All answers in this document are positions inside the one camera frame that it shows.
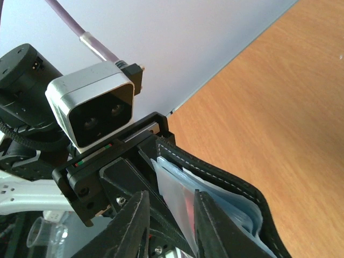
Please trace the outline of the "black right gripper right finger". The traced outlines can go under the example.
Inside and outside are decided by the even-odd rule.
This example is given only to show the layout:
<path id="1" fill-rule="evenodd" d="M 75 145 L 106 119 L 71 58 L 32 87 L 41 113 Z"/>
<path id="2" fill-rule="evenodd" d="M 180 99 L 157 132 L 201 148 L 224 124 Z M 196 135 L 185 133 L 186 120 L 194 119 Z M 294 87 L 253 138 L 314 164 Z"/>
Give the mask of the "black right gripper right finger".
<path id="1" fill-rule="evenodd" d="M 194 230 L 197 257 L 242 257 L 241 231 L 205 191 L 195 191 Z"/>

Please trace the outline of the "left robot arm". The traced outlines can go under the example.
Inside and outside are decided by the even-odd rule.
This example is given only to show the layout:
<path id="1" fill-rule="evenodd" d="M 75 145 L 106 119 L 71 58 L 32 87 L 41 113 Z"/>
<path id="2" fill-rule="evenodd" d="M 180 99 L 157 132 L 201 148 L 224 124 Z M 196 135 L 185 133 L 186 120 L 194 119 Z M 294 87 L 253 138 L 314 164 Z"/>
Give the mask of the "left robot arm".
<path id="1" fill-rule="evenodd" d="M 167 119 L 132 122 L 143 72 L 120 60 L 62 75 L 30 44 L 1 58 L 1 168 L 53 179 L 87 227 L 113 217 L 75 257 L 152 257 L 185 243 L 151 162 L 158 140 L 174 142 Z"/>

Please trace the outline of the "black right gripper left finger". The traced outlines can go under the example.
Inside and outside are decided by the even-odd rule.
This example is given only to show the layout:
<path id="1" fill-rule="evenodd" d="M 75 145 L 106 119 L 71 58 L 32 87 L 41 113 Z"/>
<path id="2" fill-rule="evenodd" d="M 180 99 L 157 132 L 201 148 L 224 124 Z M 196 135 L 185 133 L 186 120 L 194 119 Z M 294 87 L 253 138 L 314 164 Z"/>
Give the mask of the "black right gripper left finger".
<path id="1" fill-rule="evenodd" d="M 135 193 L 107 228 L 73 257 L 148 257 L 149 193 Z"/>

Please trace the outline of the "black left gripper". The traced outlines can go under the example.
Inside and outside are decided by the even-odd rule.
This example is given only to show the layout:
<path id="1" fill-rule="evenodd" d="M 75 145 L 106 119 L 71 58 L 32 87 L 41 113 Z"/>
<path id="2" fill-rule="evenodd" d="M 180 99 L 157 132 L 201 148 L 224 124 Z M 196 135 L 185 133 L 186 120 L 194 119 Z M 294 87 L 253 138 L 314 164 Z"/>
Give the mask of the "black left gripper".
<path id="1" fill-rule="evenodd" d="M 53 180 L 85 226 L 107 209 L 119 212 L 138 191 L 148 191 L 152 218 L 176 226 L 151 163 L 159 139 L 174 140 L 174 135 L 167 117 L 153 112 L 53 170 Z"/>

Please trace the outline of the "black leather card holder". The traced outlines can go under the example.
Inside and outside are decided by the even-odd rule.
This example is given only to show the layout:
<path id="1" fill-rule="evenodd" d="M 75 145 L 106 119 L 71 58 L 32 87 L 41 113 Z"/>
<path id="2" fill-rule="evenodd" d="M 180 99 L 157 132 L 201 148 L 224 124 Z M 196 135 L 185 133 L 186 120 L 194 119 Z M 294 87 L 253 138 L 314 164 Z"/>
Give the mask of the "black leather card holder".
<path id="1" fill-rule="evenodd" d="M 242 257 L 289 257 L 263 194 L 248 182 L 180 149 L 156 140 L 151 160 L 157 186 L 177 228 L 178 248 L 197 257 L 194 230 L 195 191 L 207 192 L 241 231 Z"/>

